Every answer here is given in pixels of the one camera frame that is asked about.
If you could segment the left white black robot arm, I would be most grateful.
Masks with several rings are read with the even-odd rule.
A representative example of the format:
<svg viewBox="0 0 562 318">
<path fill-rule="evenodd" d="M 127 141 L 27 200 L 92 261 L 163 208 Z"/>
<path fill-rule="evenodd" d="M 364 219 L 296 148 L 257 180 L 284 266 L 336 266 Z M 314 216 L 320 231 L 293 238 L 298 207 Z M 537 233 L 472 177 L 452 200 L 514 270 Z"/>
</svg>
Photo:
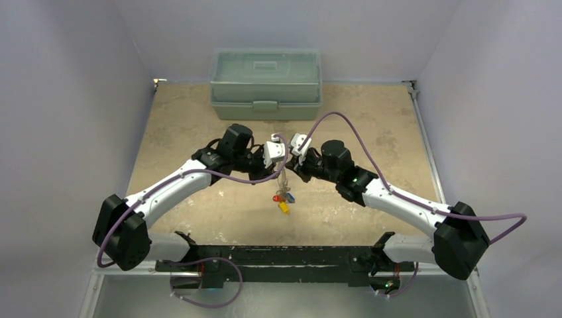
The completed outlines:
<svg viewBox="0 0 562 318">
<path fill-rule="evenodd" d="M 250 128 L 232 124 L 221 138 L 196 150 L 179 168 L 148 188 L 126 197 L 113 194 L 101 204 L 92 234 L 99 268 L 132 270 L 148 259 L 171 261 L 182 271 L 197 264 L 188 236 L 156 238 L 149 230 L 167 212 L 219 180 L 256 185 L 278 177 L 277 162 L 287 161 L 286 138 L 272 134 L 262 144 Z"/>
</svg>

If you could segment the yellow key tag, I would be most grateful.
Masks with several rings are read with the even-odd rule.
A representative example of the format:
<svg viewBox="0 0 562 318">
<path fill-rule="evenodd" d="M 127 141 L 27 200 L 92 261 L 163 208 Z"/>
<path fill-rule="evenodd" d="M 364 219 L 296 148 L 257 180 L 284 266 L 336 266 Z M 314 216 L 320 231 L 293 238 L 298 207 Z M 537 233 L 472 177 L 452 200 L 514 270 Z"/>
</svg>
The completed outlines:
<svg viewBox="0 0 562 318">
<path fill-rule="evenodd" d="M 285 215 L 290 214 L 290 207 L 288 206 L 288 204 L 285 201 L 279 202 L 278 207 Z"/>
</svg>

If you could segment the blue key tag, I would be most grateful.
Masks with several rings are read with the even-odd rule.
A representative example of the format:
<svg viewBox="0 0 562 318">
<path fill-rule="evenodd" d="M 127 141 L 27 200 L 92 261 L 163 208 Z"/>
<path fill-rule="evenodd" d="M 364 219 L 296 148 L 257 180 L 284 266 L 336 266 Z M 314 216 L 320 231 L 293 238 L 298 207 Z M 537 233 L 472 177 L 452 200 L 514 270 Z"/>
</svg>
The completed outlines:
<svg viewBox="0 0 562 318">
<path fill-rule="evenodd" d="M 292 196 L 291 193 L 285 193 L 285 200 L 286 200 L 288 203 L 295 203 L 295 201 L 296 201 L 295 198 Z"/>
</svg>

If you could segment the metal keyring with keys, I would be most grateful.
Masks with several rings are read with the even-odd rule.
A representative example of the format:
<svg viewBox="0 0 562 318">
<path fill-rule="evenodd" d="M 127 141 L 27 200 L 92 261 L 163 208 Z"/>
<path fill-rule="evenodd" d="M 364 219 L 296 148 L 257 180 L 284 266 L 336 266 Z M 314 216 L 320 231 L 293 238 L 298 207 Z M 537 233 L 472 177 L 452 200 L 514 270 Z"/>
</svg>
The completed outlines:
<svg viewBox="0 0 562 318">
<path fill-rule="evenodd" d="M 285 200 L 285 193 L 290 193 L 291 188 L 289 187 L 288 184 L 288 179 L 286 176 L 286 169 L 282 168 L 280 170 L 280 174 L 277 178 L 277 182 L 278 182 L 278 190 L 276 192 L 276 195 L 279 195 L 282 197 L 282 201 L 285 201 L 286 203 L 288 203 Z"/>
</svg>

